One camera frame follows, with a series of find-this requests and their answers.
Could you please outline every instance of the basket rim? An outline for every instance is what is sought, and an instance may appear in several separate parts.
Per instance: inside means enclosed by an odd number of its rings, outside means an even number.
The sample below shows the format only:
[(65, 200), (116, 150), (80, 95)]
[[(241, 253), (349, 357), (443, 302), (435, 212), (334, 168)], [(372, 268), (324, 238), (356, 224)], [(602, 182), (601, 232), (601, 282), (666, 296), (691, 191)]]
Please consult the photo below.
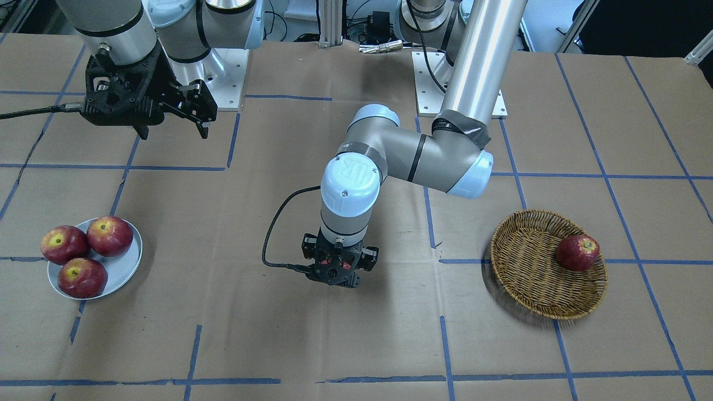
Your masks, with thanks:
[(598, 296), (598, 298), (595, 300), (595, 302), (594, 302), (587, 310), (582, 310), (580, 313), (577, 313), (577, 314), (572, 314), (572, 315), (553, 315), (553, 314), (547, 313), (547, 312), (545, 312), (545, 311), (543, 311), (543, 310), (538, 310), (537, 308), (534, 308), (534, 307), (533, 307), (532, 305), (530, 305), (529, 303), (523, 302), (523, 301), (520, 299), (520, 298), (522, 297), (522, 295), (521, 295), (519, 292), (515, 291), (511, 286), (506, 285), (506, 284), (503, 282), (503, 278), (501, 277), (501, 272), (500, 272), (500, 270), (498, 269), (498, 264), (497, 264), (498, 255), (497, 255), (496, 252), (495, 252), (495, 249), (496, 249), (496, 247), (495, 247), (496, 240), (498, 239), (498, 236), (499, 236), (499, 234), (501, 233), (501, 231), (502, 231), (503, 227), (505, 226), (505, 224), (509, 223), (511, 220), (513, 220), (513, 219), (514, 219), (516, 216), (518, 216), (518, 215), (521, 215), (521, 214), (524, 214), (524, 213), (532, 213), (532, 212), (535, 212), (535, 213), (544, 213), (544, 214), (550, 215), (550, 216), (552, 216), (552, 217), (554, 217), (554, 218), (559, 218), (559, 219), (561, 219), (561, 220), (564, 220), (565, 223), (570, 224), (570, 225), (572, 225), (573, 227), (577, 228), (578, 230), (582, 231), (583, 235), (589, 235), (589, 233), (587, 233), (586, 230), (584, 230), (582, 227), (580, 227), (577, 223), (575, 223), (575, 222), (572, 221), (571, 219), (566, 218), (565, 216), (563, 216), (563, 215), (561, 215), (561, 214), (559, 214), (559, 213), (557, 213), (557, 212), (553, 212), (553, 211), (551, 211), (551, 210), (547, 210), (547, 209), (522, 209), (522, 210), (518, 210), (518, 211), (516, 211), (516, 212), (513, 212), (513, 213), (509, 214), (507, 217), (505, 217), (505, 218), (498, 224), (498, 226), (496, 227), (495, 231), (493, 232), (493, 236), (492, 236), (491, 241), (490, 241), (491, 269), (492, 269), (493, 272), (495, 273), (496, 278), (498, 279), (498, 282), (503, 286), (503, 288), (505, 288), (505, 291), (506, 291), (517, 303), (519, 303), (519, 304), (522, 305), (523, 307), (527, 308), (528, 310), (530, 310), (530, 311), (532, 311), (532, 312), (534, 312), (534, 313), (537, 313), (537, 314), (539, 314), (539, 315), (545, 316), (545, 317), (547, 317), (547, 318), (552, 318), (552, 319), (556, 319), (556, 320), (573, 320), (573, 319), (583, 318), (583, 317), (589, 315), (591, 312), (593, 312), (595, 309), (597, 309), (597, 308), (599, 307), (599, 305), (602, 303), (602, 301), (604, 300), (604, 297), (605, 297), (605, 295), (606, 295), (606, 293), (607, 293), (607, 290), (608, 290), (608, 288), (609, 288), (609, 273), (607, 272), (607, 265), (606, 265), (606, 262), (605, 262), (605, 259), (604, 259), (604, 255), (603, 255), (601, 252), (600, 252), (600, 254), (599, 254), (599, 257), (597, 258), (597, 262), (596, 262), (596, 263), (601, 262), (601, 264), (602, 264), (602, 270), (603, 270), (603, 272), (604, 272), (604, 289), (603, 289), (603, 291), (601, 292), (601, 294)]

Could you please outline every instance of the white mounting plate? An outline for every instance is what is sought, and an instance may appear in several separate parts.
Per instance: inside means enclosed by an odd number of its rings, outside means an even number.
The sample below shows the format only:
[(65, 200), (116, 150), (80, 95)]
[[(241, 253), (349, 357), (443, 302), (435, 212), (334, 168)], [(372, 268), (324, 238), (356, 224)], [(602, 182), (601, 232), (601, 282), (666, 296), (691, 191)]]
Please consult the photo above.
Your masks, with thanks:
[(219, 111), (239, 111), (250, 50), (216, 49), (216, 52), (225, 62), (227, 73), (224, 78), (210, 82), (210, 94), (218, 104)]
[[(443, 57), (443, 53), (430, 51), (426, 53), (429, 57), (431, 69), (436, 68), (436, 65)], [(426, 68), (426, 60), (422, 51), (412, 51), (411, 58), (414, 61), (414, 76), (416, 78), (416, 100), (419, 107), (419, 116), (434, 117), (441, 111), (443, 104), (443, 93), (436, 83), (431, 78), (429, 70)], [(508, 108), (505, 106), (502, 91), (498, 92), (498, 99), (493, 108), (493, 118), (507, 117)]]

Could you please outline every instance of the wicker basket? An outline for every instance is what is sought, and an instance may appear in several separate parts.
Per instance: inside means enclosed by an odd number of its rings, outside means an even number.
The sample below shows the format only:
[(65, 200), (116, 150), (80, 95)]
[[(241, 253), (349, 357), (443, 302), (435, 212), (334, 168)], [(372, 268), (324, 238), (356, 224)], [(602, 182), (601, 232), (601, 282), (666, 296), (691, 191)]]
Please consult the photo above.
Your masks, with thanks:
[(548, 210), (526, 209), (503, 220), (491, 240), (493, 271), (507, 293), (525, 308), (553, 319), (582, 318), (599, 306), (607, 291), (604, 257), (579, 273), (555, 259), (557, 245), (587, 234), (571, 220)]

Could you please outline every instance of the apple in basket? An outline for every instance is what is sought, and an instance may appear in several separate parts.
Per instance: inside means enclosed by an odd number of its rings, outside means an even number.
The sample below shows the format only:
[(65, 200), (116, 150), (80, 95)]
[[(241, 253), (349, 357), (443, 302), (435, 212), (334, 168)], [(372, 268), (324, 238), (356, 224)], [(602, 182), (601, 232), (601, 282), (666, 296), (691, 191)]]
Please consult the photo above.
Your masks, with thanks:
[(74, 258), (59, 270), (57, 285), (74, 298), (93, 298), (101, 295), (109, 279), (104, 265), (90, 258)]
[(89, 255), (91, 249), (82, 230), (72, 225), (60, 225), (45, 234), (40, 250), (50, 262), (63, 265), (74, 258)]
[(556, 256), (563, 268), (583, 272), (599, 258), (599, 243), (589, 235), (572, 235), (560, 242)]
[(91, 248), (99, 255), (111, 258), (123, 255), (131, 247), (133, 231), (124, 220), (106, 215), (89, 224), (87, 239)]

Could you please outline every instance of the plate of apples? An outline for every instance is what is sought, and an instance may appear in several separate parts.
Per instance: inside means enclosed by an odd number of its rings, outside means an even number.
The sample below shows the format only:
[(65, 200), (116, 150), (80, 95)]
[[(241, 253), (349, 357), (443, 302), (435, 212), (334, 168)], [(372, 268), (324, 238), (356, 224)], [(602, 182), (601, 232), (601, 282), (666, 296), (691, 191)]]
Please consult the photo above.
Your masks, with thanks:
[(74, 300), (107, 296), (136, 273), (143, 244), (136, 227), (106, 215), (77, 226), (60, 225), (42, 238), (47, 278), (57, 293)]

